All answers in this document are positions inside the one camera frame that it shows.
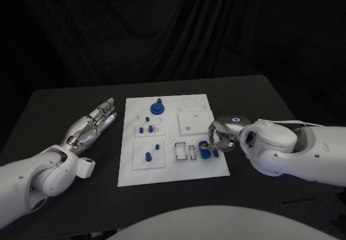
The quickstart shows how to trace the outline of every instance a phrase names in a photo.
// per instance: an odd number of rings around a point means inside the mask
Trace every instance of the white board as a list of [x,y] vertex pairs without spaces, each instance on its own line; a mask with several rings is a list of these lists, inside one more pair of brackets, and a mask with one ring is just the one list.
[[[150,106],[158,102],[159,98],[162,99],[165,112],[155,115],[150,111]],[[187,125],[189,123],[194,124],[192,126],[204,126],[207,130],[200,128],[197,133],[191,134],[189,132],[182,135],[179,113],[188,113],[188,118],[185,118],[182,124]],[[214,113],[207,94],[127,98],[117,186],[125,187],[230,176],[224,153],[220,152],[220,157],[215,157],[212,153],[210,159],[202,159],[201,156],[200,142],[208,141],[210,139],[208,127],[212,121]],[[150,135],[149,132],[142,133],[143,136],[139,135],[138,131],[140,127],[148,129],[150,125],[163,125],[161,128],[165,127],[165,134],[158,136],[153,131],[153,135]],[[142,142],[145,144],[140,145],[140,148],[136,148],[136,144],[139,144],[142,140],[163,140],[163,149],[161,146],[165,156],[163,159],[153,157],[150,162],[146,161],[146,156],[143,156],[146,152],[150,152],[152,156],[159,152],[156,152],[155,145],[150,141]],[[197,159],[192,160],[191,154],[188,154],[188,160],[178,161],[176,143],[185,143],[188,153],[189,146],[195,146]]]

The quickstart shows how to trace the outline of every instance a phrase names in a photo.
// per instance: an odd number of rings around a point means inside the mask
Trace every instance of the table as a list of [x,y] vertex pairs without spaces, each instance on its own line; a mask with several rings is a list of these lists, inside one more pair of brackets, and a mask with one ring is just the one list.
[[31,158],[60,144],[76,120],[110,97],[117,119],[83,153],[93,175],[76,178],[37,212],[0,230],[2,239],[37,240],[125,228],[169,211],[205,206],[254,207],[339,193],[342,187],[285,174],[270,177],[251,166],[241,148],[225,153],[231,176],[117,187],[126,99],[207,94],[214,116],[292,120],[295,115],[261,75],[129,85],[39,90],[34,93],[0,154],[0,165]]

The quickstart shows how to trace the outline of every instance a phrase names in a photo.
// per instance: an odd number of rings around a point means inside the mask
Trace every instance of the dark background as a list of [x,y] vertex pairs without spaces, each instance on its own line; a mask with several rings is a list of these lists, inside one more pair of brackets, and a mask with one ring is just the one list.
[[38,89],[256,74],[299,119],[345,125],[344,0],[27,0],[0,12],[0,148]]

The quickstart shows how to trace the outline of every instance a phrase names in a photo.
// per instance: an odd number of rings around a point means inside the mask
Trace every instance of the small blue part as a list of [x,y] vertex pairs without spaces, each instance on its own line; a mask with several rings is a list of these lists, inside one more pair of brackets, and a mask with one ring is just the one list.
[[152,161],[152,155],[150,155],[150,152],[146,153],[146,161],[150,162]]
[[212,157],[212,154],[211,154],[211,151],[210,151],[210,150],[201,148],[201,146],[202,146],[204,144],[208,144],[208,141],[201,141],[201,142],[200,142],[201,155],[202,155],[202,158],[204,158],[204,159],[210,159],[210,158]]
[[218,158],[220,157],[220,152],[214,151],[214,156]]
[[165,112],[165,105],[163,105],[163,100],[159,98],[158,103],[155,103],[150,107],[150,111],[153,114],[159,115]]

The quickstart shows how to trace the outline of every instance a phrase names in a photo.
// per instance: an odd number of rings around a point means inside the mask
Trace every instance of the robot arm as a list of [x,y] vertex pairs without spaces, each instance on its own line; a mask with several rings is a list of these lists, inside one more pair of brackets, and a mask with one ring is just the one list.
[[240,117],[218,118],[210,132],[217,130],[221,141],[202,149],[228,152],[236,141],[254,168],[269,176],[290,174],[308,181],[346,187],[346,127],[305,126],[295,131],[276,123],[305,124],[302,121],[256,123]]
[[61,145],[29,159],[0,167],[0,229],[48,197],[60,195],[77,176],[88,178],[96,162],[78,155],[93,145],[117,114],[110,98],[88,116],[73,124]]

